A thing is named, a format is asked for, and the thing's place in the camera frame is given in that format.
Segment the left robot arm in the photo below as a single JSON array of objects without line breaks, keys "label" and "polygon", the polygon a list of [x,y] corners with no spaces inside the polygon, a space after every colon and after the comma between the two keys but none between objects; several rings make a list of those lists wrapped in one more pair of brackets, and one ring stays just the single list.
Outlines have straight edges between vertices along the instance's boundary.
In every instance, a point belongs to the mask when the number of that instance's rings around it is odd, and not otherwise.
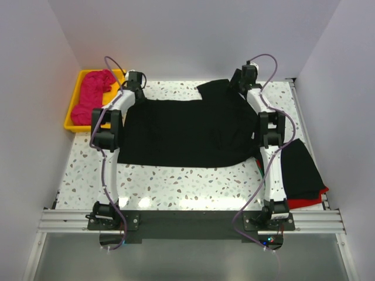
[{"label": "left robot arm", "polygon": [[131,70],[125,74],[114,98],[91,114],[90,147],[98,153],[100,164],[100,189],[93,211],[88,217],[91,223],[108,228],[125,225],[118,206],[117,163],[123,139],[123,116],[137,101],[145,98],[145,74]]}]

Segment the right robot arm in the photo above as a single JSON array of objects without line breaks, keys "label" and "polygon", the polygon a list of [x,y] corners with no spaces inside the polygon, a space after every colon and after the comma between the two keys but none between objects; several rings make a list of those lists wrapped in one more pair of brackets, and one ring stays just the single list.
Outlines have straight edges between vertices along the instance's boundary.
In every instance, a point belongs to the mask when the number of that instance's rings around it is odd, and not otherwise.
[{"label": "right robot arm", "polygon": [[258,66],[247,61],[237,69],[230,80],[230,89],[237,91],[257,114],[254,140],[260,151],[260,164],[264,170],[262,210],[256,215],[243,215],[245,227],[279,226],[287,222],[289,207],[282,178],[281,154],[285,139],[284,113],[273,109],[262,94],[263,86],[257,83]]}]

